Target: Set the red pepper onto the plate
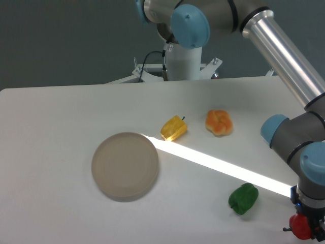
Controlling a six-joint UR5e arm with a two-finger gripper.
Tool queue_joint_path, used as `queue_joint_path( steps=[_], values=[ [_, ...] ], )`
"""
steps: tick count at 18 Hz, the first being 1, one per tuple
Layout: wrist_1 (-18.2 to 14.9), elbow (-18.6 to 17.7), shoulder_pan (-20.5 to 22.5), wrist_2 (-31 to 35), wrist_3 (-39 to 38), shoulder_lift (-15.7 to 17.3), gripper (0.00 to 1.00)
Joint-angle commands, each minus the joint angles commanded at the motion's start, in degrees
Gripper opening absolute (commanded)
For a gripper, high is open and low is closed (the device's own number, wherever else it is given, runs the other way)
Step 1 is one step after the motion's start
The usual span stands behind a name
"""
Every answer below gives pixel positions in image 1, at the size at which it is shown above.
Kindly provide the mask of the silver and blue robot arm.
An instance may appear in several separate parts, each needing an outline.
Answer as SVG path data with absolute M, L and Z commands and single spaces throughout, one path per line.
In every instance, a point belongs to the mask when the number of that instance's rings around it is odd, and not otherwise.
M 268 146 L 298 175 L 290 190 L 296 214 L 289 231 L 324 241 L 324 80 L 274 20 L 264 1 L 136 1 L 144 23 L 187 49 L 210 36 L 240 32 L 249 39 L 305 109 L 289 119 L 273 115 L 261 127 Z

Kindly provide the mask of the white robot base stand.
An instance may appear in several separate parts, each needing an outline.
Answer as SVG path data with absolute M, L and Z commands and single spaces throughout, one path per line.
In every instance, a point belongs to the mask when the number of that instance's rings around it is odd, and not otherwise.
M 148 53 L 141 64 L 134 58 L 132 74 L 110 84 L 218 79 L 223 61 L 214 57 L 202 63 L 201 58 L 201 47 L 186 49 L 179 44 L 165 44 L 162 51 Z

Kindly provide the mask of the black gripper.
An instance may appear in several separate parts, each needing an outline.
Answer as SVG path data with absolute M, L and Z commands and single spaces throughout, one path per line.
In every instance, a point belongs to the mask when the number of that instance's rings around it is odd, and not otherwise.
M 291 187 L 290 200 L 294 204 L 296 214 L 307 217 L 312 230 L 311 239 L 324 241 L 324 201 L 308 198 L 298 186 Z

